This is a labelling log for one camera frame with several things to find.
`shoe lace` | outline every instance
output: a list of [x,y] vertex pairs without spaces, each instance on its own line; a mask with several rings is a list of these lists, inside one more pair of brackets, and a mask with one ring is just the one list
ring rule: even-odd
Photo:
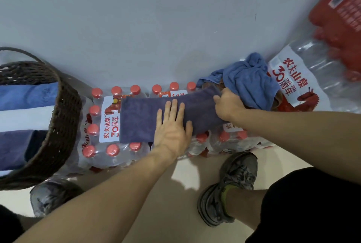
[[231,174],[226,174],[224,177],[225,184],[236,183],[239,186],[243,186],[247,190],[253,190],[253,184],[256,177],[248,170],[244,165],[238,167]]

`tiled floor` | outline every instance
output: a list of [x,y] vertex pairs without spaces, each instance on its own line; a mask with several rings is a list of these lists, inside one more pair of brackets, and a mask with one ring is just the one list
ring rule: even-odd
[[[309,166],[279,147],[258,150],[255,154],[259,160],[255,189],[266,189],[289,172]],[[197,212],[198,195],[205,187],[217,182],[218,170],[226,158],[196,157],[171,166],[149,194],[124,242],[244,242],[252,233],[244,224],[236,221],[210,228]],[[88,189],[110,175],[112,173],[81,177],[78,183]],[[0,192],[0,204],[18,214],[33,215],[29,189]]]

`brown woven basket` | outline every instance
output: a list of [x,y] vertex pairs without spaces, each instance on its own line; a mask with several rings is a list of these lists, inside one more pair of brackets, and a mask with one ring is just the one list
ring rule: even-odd
[[20,190],[43,182],[64,165],[75,144],[82,102],[78,92],[63,81],[54,68],[33,54],[17,48],[0,47],[0,51],[2,50],[25,54],[37,62],[1,65],[0,85],[58,82],[58,94],[49,130],[38,153],[23,168],[0,177],[0,190]]

